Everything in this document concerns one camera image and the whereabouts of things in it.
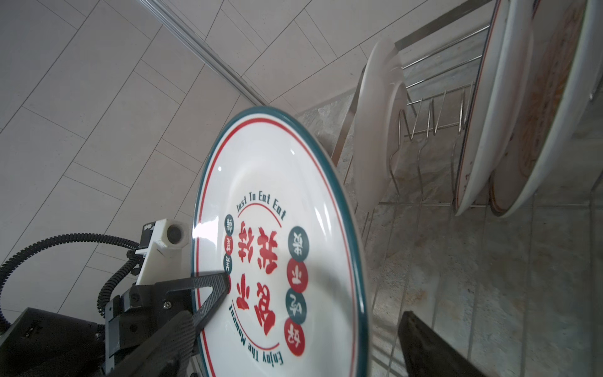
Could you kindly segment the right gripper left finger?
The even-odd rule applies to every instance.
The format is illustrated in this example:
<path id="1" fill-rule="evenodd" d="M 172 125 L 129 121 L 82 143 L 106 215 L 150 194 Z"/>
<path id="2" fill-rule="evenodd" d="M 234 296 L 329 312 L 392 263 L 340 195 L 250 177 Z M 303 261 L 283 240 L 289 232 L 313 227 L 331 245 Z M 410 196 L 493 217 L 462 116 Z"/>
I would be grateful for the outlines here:
<path id="1" fill-rule="evenodd" d="M 195 336 L 193 315 L 184 310 L 144 341 L 108 376 L 187 376 Z"/>

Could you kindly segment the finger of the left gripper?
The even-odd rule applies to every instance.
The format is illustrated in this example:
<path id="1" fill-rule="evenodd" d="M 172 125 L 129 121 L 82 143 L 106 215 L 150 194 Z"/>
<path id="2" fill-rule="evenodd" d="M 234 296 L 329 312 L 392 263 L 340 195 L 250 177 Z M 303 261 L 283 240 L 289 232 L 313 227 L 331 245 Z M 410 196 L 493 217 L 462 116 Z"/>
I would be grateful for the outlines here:
<path id="1" fill-rule="evenodd" d="M 195 332 L 199 335 L 229 293 L 229 275 L 222 272 L 162 283 L 162 324 L 185 311 L 193 316 Z"/>

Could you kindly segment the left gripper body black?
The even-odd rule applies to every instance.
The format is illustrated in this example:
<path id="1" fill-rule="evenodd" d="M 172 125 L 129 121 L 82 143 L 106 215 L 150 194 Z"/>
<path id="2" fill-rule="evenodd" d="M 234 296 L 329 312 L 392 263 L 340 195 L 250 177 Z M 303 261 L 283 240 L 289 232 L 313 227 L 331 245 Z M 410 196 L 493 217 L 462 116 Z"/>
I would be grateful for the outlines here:
<path id="1" fill-rule="evenodd" d="M 108 376 L 167 323 L 162 284 L 134 285 L 105 309 L 103 324 L 26 309 L 1 337 L 1 374 Z"/>

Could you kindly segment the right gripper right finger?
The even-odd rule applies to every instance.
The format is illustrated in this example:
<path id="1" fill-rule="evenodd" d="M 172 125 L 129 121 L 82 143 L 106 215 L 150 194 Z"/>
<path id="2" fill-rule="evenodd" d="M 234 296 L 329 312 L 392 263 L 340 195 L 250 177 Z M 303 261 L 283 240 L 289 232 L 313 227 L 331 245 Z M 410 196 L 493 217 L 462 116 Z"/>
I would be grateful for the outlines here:
<path id="1" fill-rule="evenodd" d="M 403 312 L 398 339 L 410 377 L 475 376 L 485 374 L 450 346 L 413 312 Z"/>

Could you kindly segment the black white plate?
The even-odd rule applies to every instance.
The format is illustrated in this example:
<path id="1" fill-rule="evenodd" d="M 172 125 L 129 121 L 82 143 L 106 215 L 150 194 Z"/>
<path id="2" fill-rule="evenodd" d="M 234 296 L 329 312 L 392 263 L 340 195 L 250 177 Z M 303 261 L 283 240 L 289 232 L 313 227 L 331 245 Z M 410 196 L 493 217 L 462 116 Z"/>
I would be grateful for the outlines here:
<path id="1" fill-rule="evenodd" d="M 206 376 L 366 376 L 364 251 L 334 165 L 289 114 L 249 108 L 200 172 L 192 273 L 229 289 L 198 338 Z"/>

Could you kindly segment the orange sunburst plate front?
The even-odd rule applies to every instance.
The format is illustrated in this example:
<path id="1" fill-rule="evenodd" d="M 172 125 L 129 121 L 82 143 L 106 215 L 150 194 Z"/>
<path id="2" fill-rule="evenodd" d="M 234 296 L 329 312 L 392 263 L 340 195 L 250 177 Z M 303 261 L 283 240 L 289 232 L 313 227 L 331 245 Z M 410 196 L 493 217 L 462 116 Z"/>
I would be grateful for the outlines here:
<path id="1" fill-rule="evenodd" d="M 405 74 L 393 40 L 378 40 L 368 58 L 354 118 L 353 173 L 360 210 L 386 194 L 400 151 L 400 117 L 407 107 Z"/>

